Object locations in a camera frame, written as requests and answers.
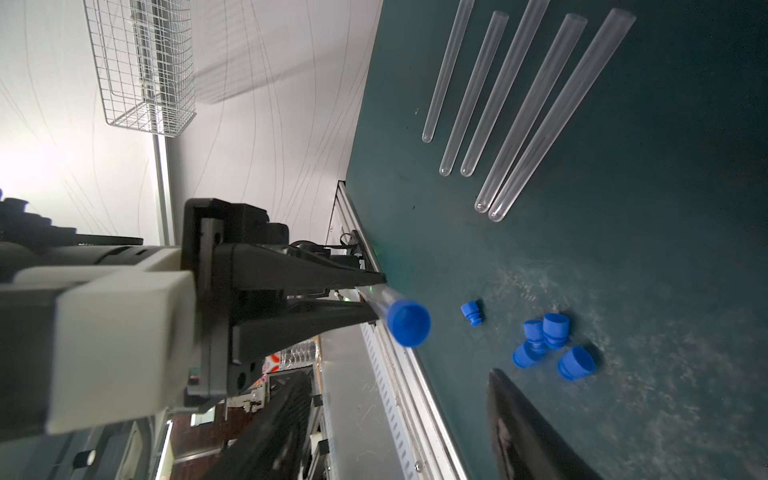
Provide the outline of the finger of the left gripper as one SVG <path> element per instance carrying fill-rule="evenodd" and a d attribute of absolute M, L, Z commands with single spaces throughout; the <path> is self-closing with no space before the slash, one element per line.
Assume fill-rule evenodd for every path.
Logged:
<path fill-rule="evenodd" d="M 343 300 L 294 299 L 239 312 L 232 327 L 231 361 L 250 364 L 321 333 L 377 319 L 369 304 Z"/>
<path fill-rule="evenodd" d="M 296 293 L 385 282 L 382 273 L 343 266 L 290 246 L 224 244 L 213 252 L 212 285 L 216 288 Z"/>

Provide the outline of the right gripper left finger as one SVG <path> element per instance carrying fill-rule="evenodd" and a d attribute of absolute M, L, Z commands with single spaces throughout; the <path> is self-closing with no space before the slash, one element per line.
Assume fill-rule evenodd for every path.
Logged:
<path fill-rule="evenodd" d="M 296 479 L 307 437 L 312 380 L 290 379 L 205 473 L 206 479 Z"/>

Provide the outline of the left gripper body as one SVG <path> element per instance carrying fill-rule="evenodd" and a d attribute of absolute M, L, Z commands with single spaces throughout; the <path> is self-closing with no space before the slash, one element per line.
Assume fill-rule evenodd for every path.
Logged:
<path fill-rule="evenodd" d="M 1 202 L 1 356 L 10 355 L 13 341 L 28 349 L 52 343 L 54 303 L 63 281 L 45 280 L 39 287 L 14 287 L 13 275 L 32 267 L 136 265 L 159 252 L 142 239 L 81 234 L 29 213 L 26 201 Z M 190 270 L 199 288 L 198 331 L 202 358 L 194 361 L 184 393 L 187 408 L 201 407 L 243 391 L 254 374 L 244 365 L 253 354 L 212 340 L 215 330 L 237 321 L 275 314 L 285 304 L 285 288 L 248 290 L 227 280 L 227 267 L 246 278 L 261 280 L 276 273 L 263 261 L 288 246 L 288 228 L 269 220 L 263 209 L 218 199 L 190 199 L 184 208 L 180 267 Z"/>

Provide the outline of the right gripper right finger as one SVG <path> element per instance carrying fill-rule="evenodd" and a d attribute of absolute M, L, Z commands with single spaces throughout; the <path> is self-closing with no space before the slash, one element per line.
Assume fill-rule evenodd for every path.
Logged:
<path fill-rule="evenodd" d="M 501 479 L 598 479 L 500 369 L 489 372 L 487 423 Z"/>

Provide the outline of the blue stopper two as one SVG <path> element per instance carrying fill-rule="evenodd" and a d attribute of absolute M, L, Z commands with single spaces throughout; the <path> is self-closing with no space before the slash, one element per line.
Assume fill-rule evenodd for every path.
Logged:
<path fill-rule="evenodd" d="M 533 344 L 526 341 L 514 351 L 513 362 L 518 368 L 525 369 L 538 364 L 542 357 L 543 355 L 536 351 Z"/>

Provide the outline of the blue stopper five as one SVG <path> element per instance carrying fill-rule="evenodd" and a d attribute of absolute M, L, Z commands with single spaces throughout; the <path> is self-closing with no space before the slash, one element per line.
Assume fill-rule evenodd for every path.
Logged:
<path fill-rule="evenodd" d="M 557 370 L 565 380 L 574 381 L 594 374 L 597 364 L 588 350 L 575 346 L 558 361 Z"/>

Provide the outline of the blue stopper three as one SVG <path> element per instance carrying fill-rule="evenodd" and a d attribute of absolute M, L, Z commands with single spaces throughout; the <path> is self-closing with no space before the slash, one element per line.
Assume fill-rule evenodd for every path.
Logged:
<path fill-rule="evenodd" d="M 537 354 L 544 354 L 549 351 L 549 347 L 546 344 L 543 321 L 542 320 L 528 320 L 523 323 L 524 334 L 526 343 L 531 347 L 531 350 Z"/>

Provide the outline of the blue stopper four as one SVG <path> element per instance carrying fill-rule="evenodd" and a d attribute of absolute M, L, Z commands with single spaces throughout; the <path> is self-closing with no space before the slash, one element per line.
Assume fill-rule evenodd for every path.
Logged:
<path fill-rule="evenodd" d="M 547 313 L 543 316 L 542 331 L 546 345 L 552 350 L 562 349 L 569 338 L 570 319 L 559 313 Z"/>

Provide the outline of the test tube six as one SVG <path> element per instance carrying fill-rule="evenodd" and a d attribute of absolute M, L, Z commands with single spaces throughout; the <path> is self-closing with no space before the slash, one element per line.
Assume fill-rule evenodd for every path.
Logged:
<path fill-rule="evenodd" d="M 419 302 L 387 284 L 357 287 L 356 290 L 385 323 L 399 345 L 406 348 L 418 347 L 429 336 L 431 315 Z"/>

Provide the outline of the blue stopper one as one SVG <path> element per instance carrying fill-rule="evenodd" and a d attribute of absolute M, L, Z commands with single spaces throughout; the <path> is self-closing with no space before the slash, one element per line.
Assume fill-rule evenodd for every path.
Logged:
<path fill-rule="evenodd" d="M 484 314 L 482 309 L 482 302 L 480 300 L 473 300 L 463 304 L 461 312 L 465 319 L 472 327 L 479 326 L 484 321 Z"/>

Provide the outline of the test tube five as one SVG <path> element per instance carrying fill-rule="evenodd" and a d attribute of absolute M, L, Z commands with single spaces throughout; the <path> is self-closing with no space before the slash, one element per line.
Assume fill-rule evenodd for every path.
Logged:
<path fill-rule="evenodd" d="M 488 210 L 490 220 L 501 222 L 505 218 L 635 20 L 633 14 L 618 8 L 607 15 L 514 169 L 494 195 Z"/>

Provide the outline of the test tube three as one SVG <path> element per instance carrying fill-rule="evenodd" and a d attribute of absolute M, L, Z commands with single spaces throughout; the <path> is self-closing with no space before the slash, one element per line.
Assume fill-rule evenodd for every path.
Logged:
<path fill-rule="evenodd" d="M 463 177 L 474 174 L 504 103 L 519 73 L 529 47 L 549 6 L 549 0 L 530 0 L 509 46 L 485 108 L 460 167 Z"/>

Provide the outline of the test tube two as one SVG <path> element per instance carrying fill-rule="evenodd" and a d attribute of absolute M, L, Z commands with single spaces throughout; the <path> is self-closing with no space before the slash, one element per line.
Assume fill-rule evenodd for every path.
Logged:
<path fill-rule="evenodd" d="M 508 14 L 494 11 L 479 49 L 459 110 L 439 165 L 439 174 L 451 174 L 474 109 L 508 23 Z"/>

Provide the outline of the test tube one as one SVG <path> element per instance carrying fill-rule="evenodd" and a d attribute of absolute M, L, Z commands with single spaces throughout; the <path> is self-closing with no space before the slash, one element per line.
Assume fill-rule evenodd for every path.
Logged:
<path fill-rule="evenodd" d="M 431 143 L 434 138 L 474 4 L 474 0 L 460 0 L 458 3 L 422 131 L 421 139 L 424 143 Z"/>

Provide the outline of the test tube four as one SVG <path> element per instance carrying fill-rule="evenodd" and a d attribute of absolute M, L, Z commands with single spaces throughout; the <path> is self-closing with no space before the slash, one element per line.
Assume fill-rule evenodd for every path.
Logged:
<path fill-rule="evenodd" d="M 476 198 L 474 207 L 478 213 L 489 211 L 587 23 L 586 18 L 575 13 L 564 17 Z"/>

